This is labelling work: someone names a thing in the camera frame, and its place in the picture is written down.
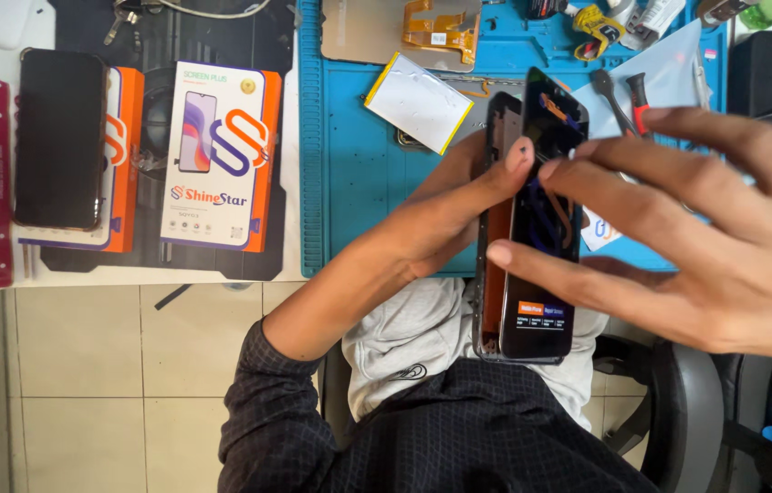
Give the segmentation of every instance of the green bottle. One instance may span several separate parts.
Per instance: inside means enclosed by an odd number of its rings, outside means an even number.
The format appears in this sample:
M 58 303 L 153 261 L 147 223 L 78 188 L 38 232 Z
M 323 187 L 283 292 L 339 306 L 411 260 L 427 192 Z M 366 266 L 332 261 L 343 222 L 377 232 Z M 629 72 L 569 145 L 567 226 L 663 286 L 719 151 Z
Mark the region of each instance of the green bottle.
M 772 26 L 772 0 L 761 0 L 739 14 L 742 24 L 751 29 L 766 29 Z

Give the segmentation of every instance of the black desk mat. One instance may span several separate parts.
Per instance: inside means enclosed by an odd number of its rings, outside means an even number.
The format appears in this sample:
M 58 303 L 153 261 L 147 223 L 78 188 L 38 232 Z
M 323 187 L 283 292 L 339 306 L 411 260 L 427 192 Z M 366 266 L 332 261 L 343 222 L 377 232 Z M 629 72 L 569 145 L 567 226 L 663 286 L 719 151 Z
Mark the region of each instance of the black desk mat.
M 157 158 L 167 153 L 173 83 L 179 60 L 257 68 L 279 73 L 292 68 L 294 14 L 291 0 L 271 0 L 252 17 L 209 19 L 163 8 L 144 12 L 136 26 L 125 23 L 109 46 L 103 44 L 115 20 L 111 0 L 49 0 L 56 21 L 55 49 L 92 52 L 107 64 L 136 68 L 146 76 L 140 147 Z M 183 0 L 182 5 L 213 13 L 245 10 L 249 0 Z M 135 31 L 139 33 L 136 47 Z M 277 126 L 282 134 L 282 112 Z M 101 265 L 217 270 L 228 279 L 269 281 L 282 271 L 285 190 L 279 184 L 280 140 L 274 152 L 271 206 L 264 252 L 236 252 L 161 243 L 165 170 L 140 172 L 136 193 L 134 249 L 95 252 L 43 246 L 40 258 L 53 271 L 91 272 Z

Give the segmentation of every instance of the phone screen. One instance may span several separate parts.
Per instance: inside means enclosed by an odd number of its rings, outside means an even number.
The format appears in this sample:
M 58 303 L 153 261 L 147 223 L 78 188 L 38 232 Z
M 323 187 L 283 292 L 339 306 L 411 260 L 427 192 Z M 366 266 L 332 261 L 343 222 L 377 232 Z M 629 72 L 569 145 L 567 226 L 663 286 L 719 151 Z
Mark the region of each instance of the phone screen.
M 208 173 L 210 171 L 210 126 L 216 118 L 216 98 L 188 91 L 182 118 L 182 143 L 179 147 L 179 171 Z
M 99 224 L 108 67 L 92 54 L 21 55 L 15 220 L 90 230 Z
M 577 262 L 580 205 L 544 190 L 537 172 L 587 140 L 584 107 L 537 68 L 529 71 L 523 100 L 523 135 L 535 144 L 529 180 L 516 194 L 511 240 Z M 574 307 L 544 288 L 508 274 L 501 308 L 501 352 L 509 358 L 564 356 L 571 349 Z

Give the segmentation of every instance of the orange sticker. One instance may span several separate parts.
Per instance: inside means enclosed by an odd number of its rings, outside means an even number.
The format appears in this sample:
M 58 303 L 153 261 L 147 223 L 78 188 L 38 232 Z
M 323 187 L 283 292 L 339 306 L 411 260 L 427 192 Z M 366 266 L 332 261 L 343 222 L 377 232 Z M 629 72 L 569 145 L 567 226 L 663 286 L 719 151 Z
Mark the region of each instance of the orange sticker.
M 529 303 L 521 301 L 519 312 L 523 313 L 524 315 L 543 315 L 545 312 L 545 306 L 541 303 Z

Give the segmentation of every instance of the phone image on box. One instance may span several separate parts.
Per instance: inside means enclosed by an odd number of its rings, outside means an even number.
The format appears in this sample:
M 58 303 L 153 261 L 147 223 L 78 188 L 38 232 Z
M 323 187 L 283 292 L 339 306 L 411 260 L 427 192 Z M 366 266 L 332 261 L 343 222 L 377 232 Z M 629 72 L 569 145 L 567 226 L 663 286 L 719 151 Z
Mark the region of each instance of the phone image on box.
M 485 252 L 492 241 L 509 238 L 578 261 L 582 208 L 544 190 L 537 172 L 548 160 L 567 155 L 587 140 L 589 117 L 563 88 L 533 68 L 523 104 L 507 94 L 496 95 L 487 123 L 490 164 L 503 159 L 521 134 L 535 144 L 536 156 L 529 179 L 515 197 L 481 216 L 475 351 L 490 360 L 558 364 L 571 349 L 574 307 L 506 274 L 486 260 Z
M 179 147 L 179 171 L 209 173 L 210 126 L 216 118 L 216 98 L 212 95 L 188 91 L 185 93 L 185 112 L 182 118 L 182 143 Z
M 99 57 L 21 52 L 14 219 L 91 231 L 100 223 L 107 75 Z

